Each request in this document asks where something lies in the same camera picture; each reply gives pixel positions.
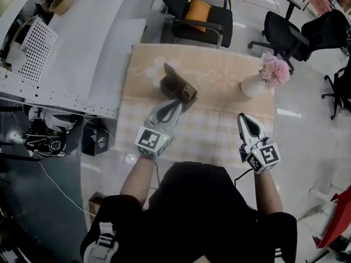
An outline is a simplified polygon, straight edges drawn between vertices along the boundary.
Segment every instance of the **black sleeve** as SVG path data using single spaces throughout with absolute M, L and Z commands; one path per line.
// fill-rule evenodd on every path
M 81 257 L 87 247 L 100 236 L 100 222 L 111 222 L 119 243 L 117 253 L 126 253 L 138 230 L 142 209 L 140 202 L 133 196 L 118 195 L 106 197 L 81 245 Z
M 263 220 L 265 233 L 281 249 L 285 263 L 294 263 L 297 249 L 297 221 L 288 213 L 272 213 Z

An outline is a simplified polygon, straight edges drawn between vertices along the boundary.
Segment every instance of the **perforated panel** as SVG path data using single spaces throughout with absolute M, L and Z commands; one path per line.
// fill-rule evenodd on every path
M 33 82 L 40 82 L 57 36 L 40 18 L 36 18 L 21 46 L 27 61 L 22 68 L 13 72 Z

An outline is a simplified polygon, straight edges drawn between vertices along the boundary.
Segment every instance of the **table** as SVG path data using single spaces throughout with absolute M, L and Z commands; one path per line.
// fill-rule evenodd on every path
M 225 50 L 176 44 L 133 46 L 118 114 L 115 149 L 137 153 L 138 129 L 151 109 L 168 100 L 161 93 L 160 79 L 167 62 L 198 91 L 198 100 L 179 118 L 172 146 L 160 158 L 170 161 L 211 163 L 227 168 L 249 168 L 242 164 L 242 144 L 237 116 L 245 112 L 261 120 L 273 132 L 275 114 L 271 92 L 249 99 L 240 81 L 255 75 L 260 60 Z

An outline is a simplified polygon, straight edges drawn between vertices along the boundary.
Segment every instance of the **beige bowl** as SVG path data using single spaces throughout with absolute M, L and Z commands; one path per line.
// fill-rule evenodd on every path
M 62 15 L 72 6 L 72 0 L 54 0 L 50 6 L 50 11 L 56 15 Z

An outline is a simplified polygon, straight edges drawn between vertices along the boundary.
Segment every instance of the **pink flower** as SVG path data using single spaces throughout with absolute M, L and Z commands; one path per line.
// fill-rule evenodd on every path
M 262 55 L 262 69 L 259 71 L 266 85 L 275 88 L 290 79 L 288 64 L 271 53 Z

